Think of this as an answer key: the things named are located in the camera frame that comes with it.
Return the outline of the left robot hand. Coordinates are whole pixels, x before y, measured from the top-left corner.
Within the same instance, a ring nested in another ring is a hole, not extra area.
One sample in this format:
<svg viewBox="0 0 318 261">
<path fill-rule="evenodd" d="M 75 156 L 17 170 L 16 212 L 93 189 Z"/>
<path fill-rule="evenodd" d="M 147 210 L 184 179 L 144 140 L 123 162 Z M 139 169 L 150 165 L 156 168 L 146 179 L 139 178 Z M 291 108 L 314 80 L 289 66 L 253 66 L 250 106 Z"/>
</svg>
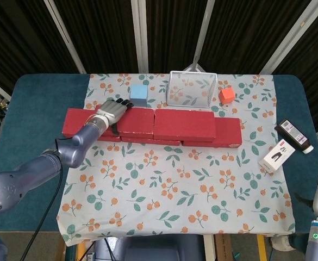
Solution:
<svg viewBox="0 0 318 261">
<path fill-rule="evenodd" d="M 119 98 L 115 101 L 107 100 L 97 110 L 97 114 L 107 118 L 112 133 L 115 135 L 119 135 L 119 132 L 117 130 L 117 123 L 125 114 L 127 109 L 132 108 L 133 106 L 134 104 L 130 100 L 123 100 L 122 98 Z"/>
</svg>

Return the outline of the red foam brick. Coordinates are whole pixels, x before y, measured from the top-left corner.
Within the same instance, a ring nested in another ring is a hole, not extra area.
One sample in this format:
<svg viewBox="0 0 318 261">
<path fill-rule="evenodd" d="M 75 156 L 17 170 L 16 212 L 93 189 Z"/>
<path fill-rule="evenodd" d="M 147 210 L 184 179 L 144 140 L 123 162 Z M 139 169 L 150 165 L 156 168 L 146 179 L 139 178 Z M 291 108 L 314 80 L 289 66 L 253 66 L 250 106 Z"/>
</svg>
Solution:
<svg viewBox="0 0 318 261">
<path fill-rule="evenodd" d="M 154 109 L 130 108 L 116 124 L 117 133 L 110 135 L 125 138 L 152 139 L 154 133 Z"/>
<path fill-rule="evenodd" d="M 171 140 L 154 140 L 154 139 L 145 139 L 137 137 L 121 137 L 123 142 L 137 143 L 137 144 L 153 144 L 153 145 L 168 145 L 168 146 L 179 146 L 181 141 L 171 141 Z"/>
<path fill-rule="evenodd" d="M 68 108 L 62 130 L 63 136 L 66 138 L 73 137 L 84 126 L 87 119 L 97 112 L 97 109 L 98 107 L 94 110 Z M 109 127 L 105 133 L 98 138 L 98 141 L 120 142 L 121 138 L 115 136 Z"/>
<path fill-rule="evenodd" d="M 158 109 L 154 116 L 153 137 L 158 140 L 213 141 L 216 138 L 214 113 Z"/>
</svg>

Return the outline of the light blue cube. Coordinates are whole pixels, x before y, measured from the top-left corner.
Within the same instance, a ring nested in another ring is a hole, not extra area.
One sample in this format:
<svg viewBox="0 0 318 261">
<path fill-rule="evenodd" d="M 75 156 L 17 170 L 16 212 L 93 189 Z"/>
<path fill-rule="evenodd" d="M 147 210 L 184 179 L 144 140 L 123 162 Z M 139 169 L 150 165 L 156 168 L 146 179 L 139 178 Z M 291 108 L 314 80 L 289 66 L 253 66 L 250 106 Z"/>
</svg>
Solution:
<svg viewBox="0 0 318 261">
<path fill-rule="evenodd" d="M 135 107 L 147 107 L 148 86 L 133 85 L 130 91 L 130 101 Z"/>
</svg>

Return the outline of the white shoe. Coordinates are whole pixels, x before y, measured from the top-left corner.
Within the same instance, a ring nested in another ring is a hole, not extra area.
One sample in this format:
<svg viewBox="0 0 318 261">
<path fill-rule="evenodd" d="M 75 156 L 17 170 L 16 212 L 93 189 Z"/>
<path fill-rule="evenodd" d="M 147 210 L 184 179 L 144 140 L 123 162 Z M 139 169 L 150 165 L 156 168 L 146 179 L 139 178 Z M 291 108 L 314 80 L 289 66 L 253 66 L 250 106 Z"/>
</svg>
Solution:
<svg viewBox="0 0 318 261">
<path fill-rule="evenodd" d="M 278 237 L 271 237 L 270 243 L 272 247 L 281 252 L 289 252 L 295 250 L 291 245 L 289 241 L 288 235 L 282 235 Z"/>
</svg>

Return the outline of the white product box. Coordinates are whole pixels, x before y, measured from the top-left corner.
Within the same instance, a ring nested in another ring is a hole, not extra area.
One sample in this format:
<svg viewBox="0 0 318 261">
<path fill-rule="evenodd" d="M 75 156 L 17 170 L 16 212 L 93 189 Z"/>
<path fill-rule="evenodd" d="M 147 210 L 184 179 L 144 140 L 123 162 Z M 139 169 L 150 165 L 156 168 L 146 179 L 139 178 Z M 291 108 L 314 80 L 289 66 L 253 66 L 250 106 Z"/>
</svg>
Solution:
<svg viewBox="0 0 318 261">
<path fill-rule="evenodd" d="M 265 157 L 258 161 L 258 164 L 266 172 L 272 173 L 277 171 L 294 152 L 295 148 L 281 139 Z"/>
</svg>

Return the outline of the dark brown bottle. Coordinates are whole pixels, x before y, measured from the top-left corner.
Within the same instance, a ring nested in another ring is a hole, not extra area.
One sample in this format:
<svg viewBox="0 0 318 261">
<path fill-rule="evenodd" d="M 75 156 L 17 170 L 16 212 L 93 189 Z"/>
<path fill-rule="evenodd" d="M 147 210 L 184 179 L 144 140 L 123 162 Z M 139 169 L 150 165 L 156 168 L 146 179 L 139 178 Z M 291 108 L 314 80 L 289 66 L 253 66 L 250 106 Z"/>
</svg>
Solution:
<svg viewBox="0 0 318 261">
<path fill-rule="evenodd" d="M 275 126 L 275 130 L 296 150 L 304 154 L 310 153 L 314 147 L 309 139 L 297 129 L 288 119 L 284 119 Z"/>
</svg>

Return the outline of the dark pleated curtain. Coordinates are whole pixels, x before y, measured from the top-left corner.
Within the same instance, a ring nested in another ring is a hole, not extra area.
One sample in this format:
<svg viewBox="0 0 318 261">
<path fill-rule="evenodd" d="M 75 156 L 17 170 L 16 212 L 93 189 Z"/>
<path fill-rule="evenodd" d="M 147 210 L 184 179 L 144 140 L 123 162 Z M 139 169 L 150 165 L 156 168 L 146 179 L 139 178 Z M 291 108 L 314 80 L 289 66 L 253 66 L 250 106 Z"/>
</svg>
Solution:
<svg viewBox="0 0 318 261">
<path fill-rule="evenodd" d="M 137 72 L 130 0 L 54 0 L 86 72 Z M 150 72 L 193 59 L 207 0 L 146 0 Z M 199 64 L 258 73 L 311 0 L 215 0 Z M 78 69 L 43 0 L 0 0 L 0 87 L 29 73 Z M 275 69 L 302 82 L 318 131 L 318 18 Z"/>
</svg>

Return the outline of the teal table cover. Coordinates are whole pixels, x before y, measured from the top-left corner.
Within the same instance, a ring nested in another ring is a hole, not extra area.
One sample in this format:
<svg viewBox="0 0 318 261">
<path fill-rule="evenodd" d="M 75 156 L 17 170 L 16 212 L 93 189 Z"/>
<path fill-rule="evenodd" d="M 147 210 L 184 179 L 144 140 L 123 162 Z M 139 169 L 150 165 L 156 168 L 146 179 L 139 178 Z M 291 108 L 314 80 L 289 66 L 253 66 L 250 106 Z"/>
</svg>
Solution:
<svg viewBox="0 0 318 261">
<path fill-rule="evenodd" d="M 26 74 L 18 79 L 0 136 L 0 172 L 9 171 L 54 145 L 67 109 L 80 108 L 90 77 L 87 74 Z M 277 120 L 289 119 L 310 140 L 314 150 L 296 152 L 284 164 L 290 195 L 312 199 L 318 181 L 318 138 L 301 81 L 290 74 L 273 76 L 278 97 Z M 57 196 L 42 227 L 57 232 L 56 215 L 63 188 L 58 178 L 29 192 L 13 209 L 0 215 L 0 232 L 32 232 L 53 195 Z"/>
</svg>

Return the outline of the floral print tablecloth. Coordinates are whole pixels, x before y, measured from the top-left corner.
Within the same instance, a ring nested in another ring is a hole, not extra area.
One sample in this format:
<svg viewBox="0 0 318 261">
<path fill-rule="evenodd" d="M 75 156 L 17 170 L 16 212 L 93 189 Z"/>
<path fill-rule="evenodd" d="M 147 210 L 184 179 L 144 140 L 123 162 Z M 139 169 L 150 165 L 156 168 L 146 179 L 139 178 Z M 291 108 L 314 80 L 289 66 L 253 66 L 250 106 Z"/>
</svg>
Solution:
<svg viewBox="0 0 318 261">
<path fill-rule="evenodd" d="M 216 117 L 240 120 L 238 148 L 98 141 L 67 174 L 57 215 L 67 245 L 101 237 L 173 233 L 291 234 L 295 219 L 282 169 L 258 162 L 278 142 L 271 75 L 221 74 Z"/>
</svg>

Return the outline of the orange cube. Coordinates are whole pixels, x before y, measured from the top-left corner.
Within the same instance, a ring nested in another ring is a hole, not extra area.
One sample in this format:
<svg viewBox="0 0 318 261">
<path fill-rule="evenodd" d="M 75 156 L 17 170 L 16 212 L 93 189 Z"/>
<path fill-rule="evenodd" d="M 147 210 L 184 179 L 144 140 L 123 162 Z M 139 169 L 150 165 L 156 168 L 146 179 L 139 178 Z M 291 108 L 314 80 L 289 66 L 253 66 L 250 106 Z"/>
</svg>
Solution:
<svg viewBox="0 0 318 261">
<path fill-rule="evenodd" d="M 219 100 L 222 104 L 232 103 L 235 100 L 235 93 L 232 88 L 225 88 L 219 92 Z"/>
</svg>

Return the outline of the grey blue robot torso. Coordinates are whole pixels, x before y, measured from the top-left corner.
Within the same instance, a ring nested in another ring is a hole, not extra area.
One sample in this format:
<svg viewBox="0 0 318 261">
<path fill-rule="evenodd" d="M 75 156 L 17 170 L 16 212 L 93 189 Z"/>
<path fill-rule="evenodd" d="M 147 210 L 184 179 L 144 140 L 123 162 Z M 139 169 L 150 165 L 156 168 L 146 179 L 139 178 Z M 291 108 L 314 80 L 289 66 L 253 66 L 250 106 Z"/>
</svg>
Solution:
<svg viewBox="0 0 318 261">
<path fill-rule="evenodd" d="M 96 241 L 95 261 L 205 261 L 197 234 L 163 234 Z"/>
</svg>

